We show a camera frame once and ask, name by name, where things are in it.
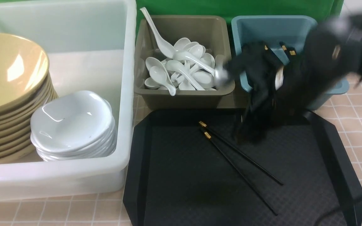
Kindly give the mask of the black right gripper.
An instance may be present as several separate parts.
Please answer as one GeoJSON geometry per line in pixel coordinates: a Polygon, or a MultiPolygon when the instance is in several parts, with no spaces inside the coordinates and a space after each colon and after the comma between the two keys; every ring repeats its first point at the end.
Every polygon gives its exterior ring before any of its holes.
{"type": "Polygon", "coordinates": [[[233,131],[235,140],[259,143],[268,130],[301,114],[329,89],[303,52],[297,54],[287,64],[268,63],[243,51],[227,61],[225,69],[234,77],[246,73],[251,86],[250,101],[233,131]]]}

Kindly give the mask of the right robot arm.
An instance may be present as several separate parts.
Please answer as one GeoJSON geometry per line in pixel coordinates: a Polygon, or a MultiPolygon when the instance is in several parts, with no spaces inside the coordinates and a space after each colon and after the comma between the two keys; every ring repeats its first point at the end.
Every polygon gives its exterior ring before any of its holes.
{"type": "Polygon", "coordinates": [[[258,143],[268,130],[300,115],[349,73],[362,82],[362,14],[330,17],[311,29],[303,50],[280,42],[283,64],[263,40],[247,42],[223,68],[228,79],[248,76],[250,102],[233,131],[236,141],[258,143]]]}

